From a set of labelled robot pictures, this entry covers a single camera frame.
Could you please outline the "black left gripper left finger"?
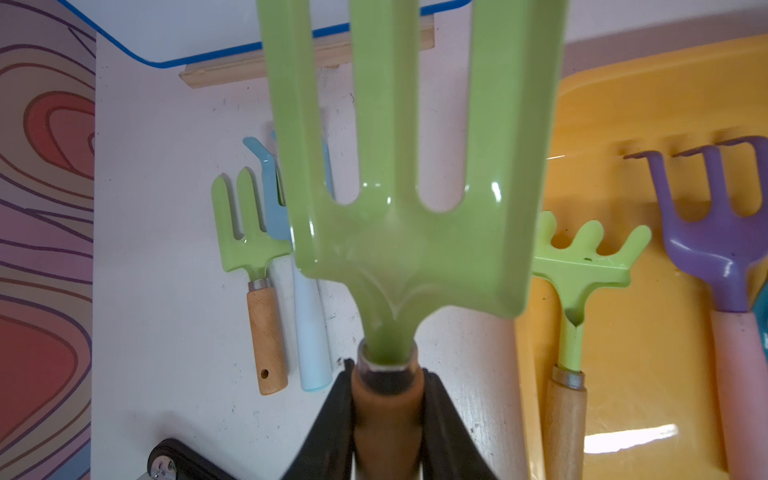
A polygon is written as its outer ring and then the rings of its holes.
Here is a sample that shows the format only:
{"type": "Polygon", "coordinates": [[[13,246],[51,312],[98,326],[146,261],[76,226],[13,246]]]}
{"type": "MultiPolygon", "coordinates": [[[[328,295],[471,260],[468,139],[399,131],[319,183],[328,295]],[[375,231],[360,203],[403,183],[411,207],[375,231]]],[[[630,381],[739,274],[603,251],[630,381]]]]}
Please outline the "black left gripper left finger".
{"type": "Polygon", "coordinates": [[[348,480],[353,472],[354,404],[352,373],[355,363],[344,360],[302,447],[283,479],[348,480]]]}

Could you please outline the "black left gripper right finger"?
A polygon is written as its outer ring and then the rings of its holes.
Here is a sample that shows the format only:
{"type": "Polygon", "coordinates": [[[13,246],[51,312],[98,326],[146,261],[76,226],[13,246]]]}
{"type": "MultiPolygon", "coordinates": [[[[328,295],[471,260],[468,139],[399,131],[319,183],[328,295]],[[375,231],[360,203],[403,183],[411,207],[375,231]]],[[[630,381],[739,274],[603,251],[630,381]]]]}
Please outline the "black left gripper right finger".
{"type": "Polygon", "coordinates": [[[443,382],[423,369],[423,479],[497,479],[465,427],[443,382]]]}

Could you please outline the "blue framed whiteboard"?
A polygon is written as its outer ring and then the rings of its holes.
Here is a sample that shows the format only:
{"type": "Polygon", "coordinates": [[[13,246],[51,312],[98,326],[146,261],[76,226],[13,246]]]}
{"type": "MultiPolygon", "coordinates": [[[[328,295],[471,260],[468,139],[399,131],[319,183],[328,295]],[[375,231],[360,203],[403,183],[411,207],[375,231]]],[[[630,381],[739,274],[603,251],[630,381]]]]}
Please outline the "blue framed whiteboard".
{"type": "Polygon", "coordinates": [[[64,7],[131,58],[165,69],[258,51],[248,0],[69,0],[64,7]]]}

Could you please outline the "green fork wooden handle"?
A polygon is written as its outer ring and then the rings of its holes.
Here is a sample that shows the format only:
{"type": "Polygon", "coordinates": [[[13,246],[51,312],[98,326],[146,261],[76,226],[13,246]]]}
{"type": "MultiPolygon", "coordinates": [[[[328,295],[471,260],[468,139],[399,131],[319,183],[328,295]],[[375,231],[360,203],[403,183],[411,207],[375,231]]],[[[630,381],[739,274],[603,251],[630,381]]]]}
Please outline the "green fork wooden handle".
{"type": "Polygon", "coordinates": [[[446,212],[418,189],[419,4],[349,5],[361,190],[346,205],[325,184],[309,4],[257,9],[297,264],[344,284],[362,321],[356,462],[367,479],[411,479],[426,431],[419,324],[445,306],[526,308],[568,5],[473,3],[465,185],[446,212]]]}

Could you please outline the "wooden whiteboard stand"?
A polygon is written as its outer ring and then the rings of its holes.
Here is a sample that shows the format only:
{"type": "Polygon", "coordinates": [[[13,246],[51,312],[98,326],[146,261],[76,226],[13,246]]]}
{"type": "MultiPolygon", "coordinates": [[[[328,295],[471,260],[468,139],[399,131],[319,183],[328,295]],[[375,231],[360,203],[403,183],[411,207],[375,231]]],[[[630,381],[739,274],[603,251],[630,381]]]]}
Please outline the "wooden whiteboard stand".
{"type": "MultiPolygon", "coordinates": [[[[313,38],[312,41],[317,68],[338,68],[353,60],[351,34],[348,31],[313,38]]],[[[190,63],[179,73],[179,78],[192,89],[266,77],[267,59],[263,49],[190,63]]]]}

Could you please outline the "light blue fork rake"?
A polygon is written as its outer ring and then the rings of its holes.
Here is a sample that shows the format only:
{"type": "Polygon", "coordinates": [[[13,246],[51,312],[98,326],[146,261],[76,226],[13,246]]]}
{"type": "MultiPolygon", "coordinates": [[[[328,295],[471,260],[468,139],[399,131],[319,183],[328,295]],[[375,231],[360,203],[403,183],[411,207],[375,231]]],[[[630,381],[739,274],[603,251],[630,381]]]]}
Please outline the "light blue fork rake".
{"type": "MultiPolygon", "coordinates": [[[[244,145],[259,159],[266,232],[275,240],[292,239],[287,208],[282,199],[278,164],[273,154],[255,137],[243,139],[244,145]]],[[[295,329],[301,387],[316,392],[332,382],[332,364],[325,318],[318,283],[306,277],[292,256],[295,329]]]]}

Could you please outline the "green rake wooden handle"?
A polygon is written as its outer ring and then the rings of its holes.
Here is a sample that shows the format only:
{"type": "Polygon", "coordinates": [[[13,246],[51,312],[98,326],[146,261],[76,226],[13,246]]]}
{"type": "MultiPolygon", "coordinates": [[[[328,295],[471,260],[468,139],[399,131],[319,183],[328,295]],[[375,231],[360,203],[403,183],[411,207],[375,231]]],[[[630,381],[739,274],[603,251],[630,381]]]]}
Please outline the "green rake wooden handle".
{"type": "Polygon", "coordinates": [[[288,367],[277,291],[268,267],[290,253],[286,240],[275,240],[261,228],[253,173],[242,169],[231,189],[223,175],[211,187],[222,269],[242,269],[248,276],[246,295],[258,388],[271,395],[288,385],[288,367]]]}
{"type": "Polygon", "coordinates": [[[557,363],[548,379],[543,417],[544,466],[549,479],[581,479],[588,402],[581,370],[586,304],[598,289],[630,285],[631,267],[652,233],[640,225],[617,252],[601,255],[598,247],[604,228],[600,221],[583,224],[564,248],[553,245],[556,229],[552,212],[538,215],[532,273],[554,287],[561,306],[557,363]]]}

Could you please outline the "yellow plastic storage tray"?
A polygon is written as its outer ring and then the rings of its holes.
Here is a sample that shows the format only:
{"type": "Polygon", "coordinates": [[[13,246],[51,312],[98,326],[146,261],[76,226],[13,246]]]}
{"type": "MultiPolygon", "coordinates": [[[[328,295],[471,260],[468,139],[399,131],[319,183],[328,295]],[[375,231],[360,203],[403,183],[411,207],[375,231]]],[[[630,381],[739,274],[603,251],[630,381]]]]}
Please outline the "yellow plastic storage tray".
{"type": "MultiPolygon", "coordinates": [[[[677,214],[704,219],[704,159],[687,150],[744,136],[767,139],[767,39],[753,36],[648,56],[562,80],[556,101],[543,211],[568,246],[598,220],[601,255],[646,225],[650,243],[626,288],[601,288],[586,304],[581,370],[588,392],[581,479],[730,478],[715,378],[707,283],[678,269],[664,247],[649,165],[658,151],[677,214]]],[[[721,150],[728,197],[739,216],[767,208],[748,144],[721,150]]],[[[535,277],[516,323],[529,477],[548,478],[543,417],[557,363],[561,306],[535,277]]]]}

